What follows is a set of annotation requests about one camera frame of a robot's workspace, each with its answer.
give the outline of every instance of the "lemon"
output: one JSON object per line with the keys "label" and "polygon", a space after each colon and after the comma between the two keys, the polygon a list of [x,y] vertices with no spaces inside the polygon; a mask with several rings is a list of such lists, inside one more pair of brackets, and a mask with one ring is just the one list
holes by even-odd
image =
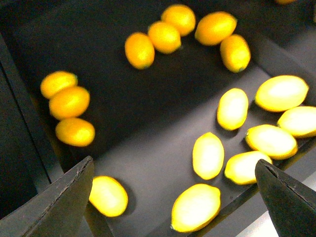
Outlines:
{"label": "lemon", "polygon": [[219,174],[224,162],[221,140],[211,132],[200,136],[192,152],[193,170],[202,179],[209,180]]}
{"label": "lemon", "polygon": [[295,138],[316,136],[316,107],[300,106],[287,110],[277,125]]}
{"label": "lemon", "polygon": [[194,12],[186,5],[174,4],[169,6],[161,15],[161,20],[170,23],[180,33],[180,36],[186,36],[191,33],[196,26],[196,16]]}
{"label": "lemon", "polygon": [[195,184],[176,199],[171,212],[171,227],[178,232],[198,231],[219,213],[221,192],[207,184]]}
{"label": "lemon", "polygon": [[58,120],[78,117],[89,106],[90,94],[81,86],[67,87],[57,92],[49,101],[49,111]]}
{"label": "lemon", "polygon": [[55,132],[60,141],[76,147],[88,146],[95,135],[93,125],[80,118],[61,120],[55,128]]}
{"label": "lemon", "polygon": [[246,121],[248,104],[248,97],[242,89],[230,89],[219,100],[218,123],[226,130],[240,128]]}
{"label": "lemon", "polygon": [[217,11],[204,16],[197,25],[195,38],[203,45],[219,44],[230,36],[237,25],[237,19],[224,11]]}
{"label": "lemon", "polygon": [[248,129],[245,140],[251,149],[272,159],[287,159],[298,151],[297,142],[290,133],[270,124]]}
{"label": "lemon", "polygon": [[65,71],[57,71],[47,75],[40,84],[42,95],[50,99],[58,91],[78,84],[77,76]]}
{"label": "lemon", "polygon": [[228,160],[224,175],[238,185],[254,184],[257,182],[255,168],[260,159],[272,164],[270,157],[260,151],[235,155]]}
{"label": "lemon", "polygon": [[181,46],[180,33],[173,25],[157,21],[148,28],[148,36],[155,49],[160,53],[170,54]]}
{"label": "lemon", "polygon": [[283,112],[299,106],[309,86],[297,76],[282,75],[265,81],[257,90],[255,103],[270,112]]}
{"label": "lemon", "polygon": [[125,55],[133,67],[141,70],[152,65],[155,49],[148,35],[135,32],[125,41]]}
{"label": "lemon", "polygon": [[250,62],[250,49],[246,40],[233,34],[221,42],[220,52],[225,67],[233,73],[243,71]]}
{"label": "lemon", "polygon": [[97,176],[92,181],[89,201],[103,215],[116,217],[126,210],[128,196],[124,187],[116,179],[109,176]]}

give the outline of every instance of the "pale yellow lemon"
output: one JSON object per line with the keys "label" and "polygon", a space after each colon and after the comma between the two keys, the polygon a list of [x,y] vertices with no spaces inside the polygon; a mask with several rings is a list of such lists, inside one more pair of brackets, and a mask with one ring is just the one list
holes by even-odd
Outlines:
{"label": "pale yellow lemon", "polygon": [[89,201],[103,215],[116,217],[125,212],[128,195],[116,179],[110,176],[97,176],[92,181]]}
{"label": "pale yellow lemon", "polygon": [[240,128],[247,118],[248,97],[239,88],[227,91],[219,100],[217,109],[217,121],[226,130]]}
{"label": "pale yellow lemon", "polygon": [[254,184],[257,182],[255,168],[260,159],[272,164],[270,157],[260,151],[235,155],[228,160],[224,175],[238,185]]}
{"label": "pale yellow lemon", "polygon": [[298,151],[297,142],[290,133],[270,124],[248,129],[245,140],[251,149],[272,159],[287,159]]}
{"label": "pale yellow lemon", "polygon": [[316,136],[316,107],[299,106],[285,111],[277,125],[295,138]]}
{"label": "pale yellow lemon", "polygon": [[306,98],[309,86],[297,76],[270,78],[258,88],[255,103],[270,112],[283,112],[299,106]]}
{"label": "pale yellow lemon", "polygon": [[221,140],[208,132],[200,136],[193,146],[193,170],[202,179],[209,180],[219,174],[224,162]]}
{"label": "pale yellow lemon", "polygon": [[195,184],[179,195],[171,211],[171,227],[178,232],[202,229],[220,211],[221,192],[208,184]]}

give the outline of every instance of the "citrus fruit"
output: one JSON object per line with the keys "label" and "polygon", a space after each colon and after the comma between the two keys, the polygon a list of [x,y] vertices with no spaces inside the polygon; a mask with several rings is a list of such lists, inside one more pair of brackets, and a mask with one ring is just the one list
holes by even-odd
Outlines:
{"label": "citrus fruit", "polygon": [[89,145],[95,135],[93,125],[81,118],[61,120],[55,128],[55,132],[60,141],[76,147]]}
{"label": "citrus fruit", "polygon": [[245,140],[251,149],[272,159],[287,159],[298,151],[297,142],[290,133],[270,124],[248,129]]}
{"label": "citrus fruit", "polygon": [[240,128],[247,118],[248,97],[239,88],[227,91],[219,100],[217,109],[217,121],[226,130]]}
{"label": "citrus fruit", "polygon": [[297,76],[282,75],[265,81],[257,90],[255,103],[270,112],[283,112],[299,106],[309,86]]}
{"label": "citrus fruit", "polygon": [[116,217],[126,210],[128,196],[124,187],[116,179],[109,176],[97,176],[92,181],[89,201],[103,215]]}
{"label": "citrus fruit", "polygon": [[155,49],[170,54],[181,46],[180,33],[173,25],[157,21],[148,28],[148,36]]}
{"label": "citrus fruit", "polygon": [[50,99],[58,91],[78,84],[77,76],[65,71],[57,71],[47,75],[40,84],[42,95]]}
{"label": "citrus fruit", "polygon": [[278,3],[278,4],[286,5],[286,4],[289,4],[289,3],[294,2],[294,1],[296,1],[296,0],[275,0],[275,1],[276,1],[276,3]]}
{"label": "citrus fruit", "polygon": [[67,87],[49,101],[49,111],[58,120],[78,117],[88,108],[89,92],[81,86]]}
{"label": "citrus fruit", "polygon": [[208,184],[195,184],[174,202],[171,227],[178,232],[198,231],[219,213],[221,192]]}
{"label": "citrus fruit", "polygon": [[260,159],[272,164],[270,157],[260,151],[235,155],[228,160],[224,175],[238,185],[254,184],[257,182],[255,168]]}
{"label": "citrus fruit", "polygon": [[221,140],[211,132],[200,136],[192,152],[193,170],[202,179],[209,180],[219,174],[224,162]]}
{"label": "citrus fruit", "polygon": [[135,32],[125,41],[125,55],[133,67],[141,70],[152,65],[155,49],[148,35]]}
{"label": "citrus fruit", "polygon": [[316,107],[299,106],[285,111],[277,125],[295,138],[316,136]]}
{"label": "citrus fruit", "polygon": [[217,11],[204,16],[197,24],[195,38],[203,45],[219,44],[230,36],[237,25],[237,19],[224,11]]}
{"label": "citrus fruit", "polygon": [[196,26],[194,12],[186,5],[174,4],[169,6],[161,15],[161,20],[170,23],[180,33],[186,36],[191,33]]}
{"label": "citrus fruit", "polygon": [[225,67],[233,73],[243,71],[250,62],[250,49],[246,40],[233,34],[221,42],[220,52]]}

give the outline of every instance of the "dark gray surface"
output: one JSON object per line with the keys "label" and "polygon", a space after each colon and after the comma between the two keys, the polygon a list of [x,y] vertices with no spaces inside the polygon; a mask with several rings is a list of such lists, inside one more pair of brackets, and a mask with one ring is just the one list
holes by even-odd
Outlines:
{"label": "dark gray surface", "polygon": [[[252,103],[240,130],[223,131],[215,121],[220,96],[232,87],[240,87],[252,101],[262,82],[290,64],[271,61],[268,50],[278,55],[280,48],[265,37],[263,43],[269,43],[261,44],[256,28],[240,21],[237,33],[250,36],[247,40],[252,52],[266,54],[256,54],[249,67],[238,75],[225,69],[217,47],[201,46],[193,34],[183,38],[181,50],[172,55],[157,53],[148,70],[137,71],[124,56],[126,37],[134,31],[146,32],[166,6],[176,1],[140,0],[138,5],[100,0],[61,2],[64,4],[47,9],[26,4],[11,6],[12,11],[4,9],[7,17],[1,30],[30,96],[39,104],[36,109],[48,125],[48,133],[53,134],[57,121],[49,117],[47,101],[40,95],[44,76],[61,69],[74,72],[79,84],[91,92],[91,104],[82,117],[96,127],[93,144],[77,149],[55,143],[50,137],[64,170],[85,155],[93,155],[96,174],[118,178],[128,191],[127,212],[113,219],[101,216],[92,222],[91,229],[102,229],[108,223],[115,237],[185,236],[170,230],[169,217],[178,195],[202,182],[192,171],[194,141],[205,132],[214,132],[224,143],[226,162],[232,155],[249,150],[243,141],[247,128],[275,123],[279,116]],[[201,2],[194,2],[195,9]],[[205,6],[227,10],[234,6],[224,3],[227,1],[212,1]],[[20,18],[17,12],[23,10],[28,14]],[[314,84],[315,77],[311,75],[309,80]],[[63,154],[69,150],[71,156]],[[223,173],[206,183],[222,190],[224,215],[247,199],[241,194],[250,187],[233,185],[223,178]],[[93,208],[89,214],[97,215]]]}

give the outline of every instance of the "small orange fruit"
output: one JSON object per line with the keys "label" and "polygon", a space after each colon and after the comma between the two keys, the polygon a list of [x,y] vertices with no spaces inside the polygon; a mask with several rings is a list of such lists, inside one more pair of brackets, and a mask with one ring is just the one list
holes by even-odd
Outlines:
{"label": "small orange fruit", "polygon": [[57,138],[71,146],[85,147],[95,136],[91,123],[81,118],[66,118],[61,120],[55,128]]}
{"label": "small orange fruit", "polygon": [[174,4],[169,6],[161,15],[161,20],[170,23],[180,33],[180,36],[186,36],[191,33],[196,26],[196,16],[194,12],[186,5]]}
{"label": "small orange fruit", "polygon": [[58,120],[78,117],[88,108],[89,92],[81,86],[67,87],[49,101],[49,111]]}
{"label": "small orange fruit", "polygon": [[233,73],[243,71],[249,64],[251,54],[247,41],[233,34],[221,42],[220,52],[225,67]]}
{"label": "small orange fruit", "polygon": [[148,28],[148,36],[160,53],[170,54],[181,46],[180,33],[173,25],[157,21]]}
{"label": "small orange fruit", "polygon": [[148,35],[135,32],[125,41],[125,55],[133,67],[141,70],[152,65],[155,49]]}
{"label": "small orange fruit", "polygon": [[42,95],[50,99],[58,91],[78,84],[77,76],[65,71],[56,71],[47,75],[40,84]]}
{"label": "small orange fruit", "polygon": [[276,0],[276,3],[281,4],[281,5],[286,5],[294,1],[296,0]]}
{"label": "small orange fruit", "polygon": [[230,36],[237,26],[237,19],[224,11],[217,11],[204,16],[197,25],[195,38],[203,45],[219,44]]}

